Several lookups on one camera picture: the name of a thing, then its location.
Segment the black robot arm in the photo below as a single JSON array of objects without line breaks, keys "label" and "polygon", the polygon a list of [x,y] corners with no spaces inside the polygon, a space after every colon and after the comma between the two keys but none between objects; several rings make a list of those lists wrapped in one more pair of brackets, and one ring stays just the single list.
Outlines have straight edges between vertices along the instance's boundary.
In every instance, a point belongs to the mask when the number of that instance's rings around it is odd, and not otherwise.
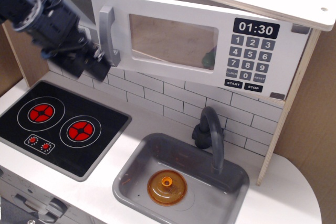
[{"label": "black robot arm", "polygon": [[103,81],[111,65],[104,52],[79,30],[80,16],[65,0],[1,0],[1,23],[26,32],[41,56],[79,78],[84,71]]}]

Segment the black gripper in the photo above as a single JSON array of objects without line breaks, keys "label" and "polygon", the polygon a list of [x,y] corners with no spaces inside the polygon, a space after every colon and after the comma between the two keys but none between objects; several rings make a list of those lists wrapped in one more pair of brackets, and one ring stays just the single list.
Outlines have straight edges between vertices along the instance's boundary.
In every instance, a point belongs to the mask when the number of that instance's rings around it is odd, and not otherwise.
[{"label": "black gripper", "polygon": [[28,33],[47,58],[79,78],[86,70],[103,81],[111,66],[104,52],[78,30],[79,16],[64,0],[21,0],[26,15],[15,24],[19,33]]}]

